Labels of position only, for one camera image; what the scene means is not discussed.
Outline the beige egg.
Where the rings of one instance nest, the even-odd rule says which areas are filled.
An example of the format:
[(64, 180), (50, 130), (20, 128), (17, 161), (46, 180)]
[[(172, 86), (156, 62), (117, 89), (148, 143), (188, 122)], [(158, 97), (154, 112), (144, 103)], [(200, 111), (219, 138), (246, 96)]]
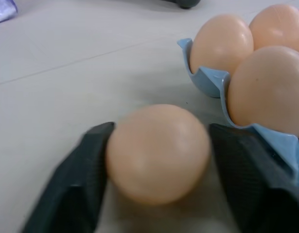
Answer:
[(284, 46), (254, 51), (231, 77), (227, 106), (238, 126), (257, 123), (299, 137), (299, 52)]
[(106, 148), (110, 179), (128, 198), (164, 205), (187, 195), (211, 156), (206, 127), (170, 104), (138, 109), (118, 122)]
[(299, 52), (299, 9), (286, 4), (271, 5), (259, 12), (249, 28), (254, 49), (286, 46)]
[(237, 15), (217, 15), (201, 27), (193, 40), (190, 71), (195, 74), (203, 66), (233, 74), (253, 51), (253, 36), (248, 25)]

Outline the light blue egg carton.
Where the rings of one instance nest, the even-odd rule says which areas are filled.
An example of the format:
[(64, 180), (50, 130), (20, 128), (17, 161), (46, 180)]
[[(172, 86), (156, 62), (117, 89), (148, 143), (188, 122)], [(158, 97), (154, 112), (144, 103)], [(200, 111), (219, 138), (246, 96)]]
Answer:
[(215, 70), (207, 67), (200, 67), (192, 74), (189, 68), (189, 57), (193, 40), (184, 38), (177, 41), (181, 47), (184, 64), (193, 84), (204, 94), (212, 98), (219, 98), (223, 114), (230, 126), (237, 129), (244, 129), (260, 135), (269, 148), (284, 161), (292, 172), (292, 180), (299, 186), (299, 139), (292, 134), (277, 132), (253, 123), (248, 126), (237, 126), (229, 117), (227, 109), (227, 92), (230, 83), (230, 74), (226, 71)]

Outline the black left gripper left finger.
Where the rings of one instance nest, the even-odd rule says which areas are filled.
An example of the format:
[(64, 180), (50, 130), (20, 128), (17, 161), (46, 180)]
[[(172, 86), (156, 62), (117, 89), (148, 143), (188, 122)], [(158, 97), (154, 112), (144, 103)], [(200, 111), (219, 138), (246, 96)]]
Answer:
[(106, 144), (115, 129), (89, 129), (57, 166), (21, 233), (94, 233), (107, 184)]

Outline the dark grey rounded object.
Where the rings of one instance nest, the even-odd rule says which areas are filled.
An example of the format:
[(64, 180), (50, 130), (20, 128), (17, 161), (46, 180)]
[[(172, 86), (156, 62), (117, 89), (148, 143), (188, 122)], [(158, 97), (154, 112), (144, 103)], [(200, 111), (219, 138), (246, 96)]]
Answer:
[(191, 9), (197, 6), (201, 0), (164, 0), (178, 5), (181, 9)]

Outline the translucent purple plastic object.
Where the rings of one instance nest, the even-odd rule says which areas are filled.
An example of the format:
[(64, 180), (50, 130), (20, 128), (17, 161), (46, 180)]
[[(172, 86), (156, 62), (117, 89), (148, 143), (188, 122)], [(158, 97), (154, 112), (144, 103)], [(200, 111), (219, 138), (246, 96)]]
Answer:
[(18, 14), (18, 8), (13, 0), (0, 0), (0, 23), (10, 20)]

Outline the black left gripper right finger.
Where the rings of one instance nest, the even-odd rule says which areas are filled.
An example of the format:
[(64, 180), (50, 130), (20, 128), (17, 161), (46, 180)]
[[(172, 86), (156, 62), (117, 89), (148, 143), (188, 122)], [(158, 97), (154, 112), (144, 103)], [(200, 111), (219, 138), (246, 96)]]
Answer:
[(257, 133), (209, 127), (215, 163), (241, 233), (299, 233), (299, 186)]

